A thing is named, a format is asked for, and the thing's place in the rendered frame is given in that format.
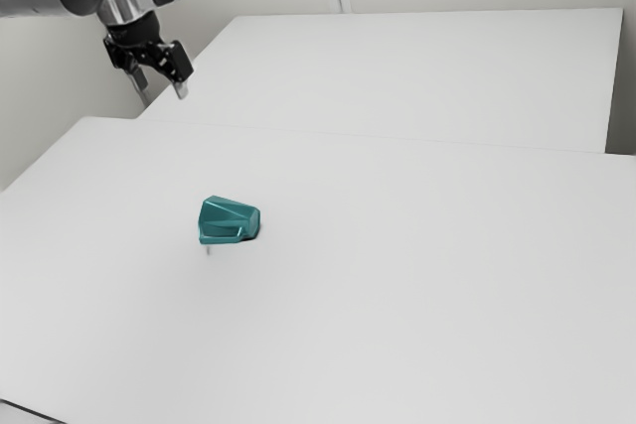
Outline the teal faceted mug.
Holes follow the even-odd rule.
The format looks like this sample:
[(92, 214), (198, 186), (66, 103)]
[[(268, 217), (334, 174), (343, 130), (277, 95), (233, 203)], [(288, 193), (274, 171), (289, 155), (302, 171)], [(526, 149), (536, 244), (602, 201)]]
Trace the teal faceted mug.
[(203, 200), (198, 218), (202, 245), (234, 244), (253, 240), (260, 230), (260, 210), (226, 198)]

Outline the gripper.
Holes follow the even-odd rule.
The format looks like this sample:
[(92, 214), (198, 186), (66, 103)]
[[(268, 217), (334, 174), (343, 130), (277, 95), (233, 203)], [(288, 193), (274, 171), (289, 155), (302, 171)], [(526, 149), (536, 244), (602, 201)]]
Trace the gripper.
[(137, 59), (128, 51), (130, 49), (148, 53), (150, 66), (170, 81), (178, 98), (183, 100), (188, 96), (193, 65), (179, 41), (163, 43), (156, 15), (144, 15), (126, 25), (107, 26), (106, 31), (103, 44), (110, 61), (127, 75), (144, 107), (151, 103), (148, 80)]

